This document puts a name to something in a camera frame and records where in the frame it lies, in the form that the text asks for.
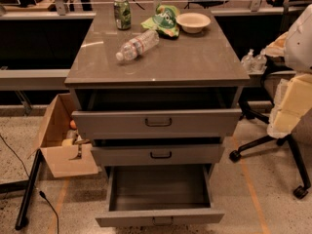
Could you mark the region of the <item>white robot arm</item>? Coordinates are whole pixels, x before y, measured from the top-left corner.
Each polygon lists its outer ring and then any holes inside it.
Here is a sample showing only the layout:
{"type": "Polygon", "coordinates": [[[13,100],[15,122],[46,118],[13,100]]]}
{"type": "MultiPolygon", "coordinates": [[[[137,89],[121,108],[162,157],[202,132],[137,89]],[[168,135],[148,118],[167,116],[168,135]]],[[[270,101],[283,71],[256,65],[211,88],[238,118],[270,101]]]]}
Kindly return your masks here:
{"type": "Polygon", "coordinates": [[[312,108],[312,5],[290,29],[265,48],[270,57],[283,57],[286,67],[296,72],[290,81],[277,88],[267,133],[274,138],[289,135],[312,108]]]}

